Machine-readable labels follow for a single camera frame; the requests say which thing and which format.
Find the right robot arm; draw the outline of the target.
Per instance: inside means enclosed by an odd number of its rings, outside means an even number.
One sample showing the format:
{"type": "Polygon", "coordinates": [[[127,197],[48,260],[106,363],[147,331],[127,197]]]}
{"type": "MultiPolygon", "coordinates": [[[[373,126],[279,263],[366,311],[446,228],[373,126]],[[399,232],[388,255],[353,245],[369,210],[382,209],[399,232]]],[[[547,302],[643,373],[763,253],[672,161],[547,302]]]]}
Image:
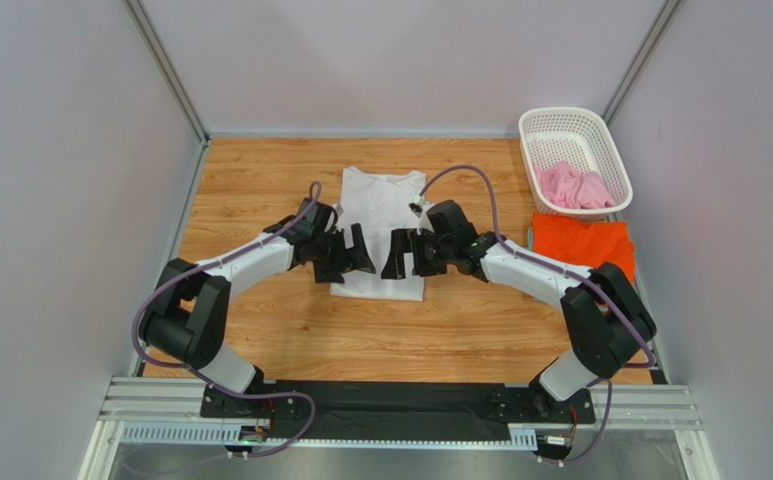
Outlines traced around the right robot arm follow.
{"type": "Polygon", "coordinates": [[[570,347],[528,387],[537,414],[563,408],[581,390],[631,367],[638,352],[651,352],[656,324],[619,266],[566,264],[527,250],[498,230],[480,233],[452,200],[421,200],[410,208],[422,224],[391,231],[382,279],[438,276],[455,267],[463,275],[525,293],[563,315],[570,347]]]}

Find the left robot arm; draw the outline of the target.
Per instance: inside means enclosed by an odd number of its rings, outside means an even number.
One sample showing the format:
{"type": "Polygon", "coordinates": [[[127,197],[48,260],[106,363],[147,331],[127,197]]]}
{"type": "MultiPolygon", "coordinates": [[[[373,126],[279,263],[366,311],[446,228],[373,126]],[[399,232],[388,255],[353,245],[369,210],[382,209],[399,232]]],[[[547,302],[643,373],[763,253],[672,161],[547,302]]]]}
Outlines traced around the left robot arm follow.
{"type": "Polygon", "coordinates": [[[375,273],[362,226],[340,228],[338,217],[337,208],[306,197],[296,214],[235,250],[197,263],[169,261],[139,308],[134,340],[170,356],[167,367],[205,380],[210,404],[231,406],[244,416],[264,412],[270,399],[262,370],[225,342],[230,303],[261,281],[306,263],[318,284],[342,284],[354,271],[375,273]]]}

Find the white t shirt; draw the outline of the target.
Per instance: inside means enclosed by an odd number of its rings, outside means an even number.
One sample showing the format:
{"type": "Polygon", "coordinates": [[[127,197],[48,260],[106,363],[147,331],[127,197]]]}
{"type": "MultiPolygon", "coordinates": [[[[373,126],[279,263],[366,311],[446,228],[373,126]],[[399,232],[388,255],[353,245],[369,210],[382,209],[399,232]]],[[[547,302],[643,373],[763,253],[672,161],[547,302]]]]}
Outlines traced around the white t shirt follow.
{"type": "Polygon", "coordinates": [[[333,296],[393,301],[422,301],[424,280],[417,276],[384,280],[380,277],[386,265],[391,232],[395,229],[415,229],[419,218],[409,204],[427,182],[423,172],[412,170],[403,175],[371,174],[356,167],[343,170],[338,206],[338,225],[352,240],[350,227],[359,224],[368,254],[375,266],[373,274],[352,271],[343,275],[342,284],[332,284],[333,296]]]}

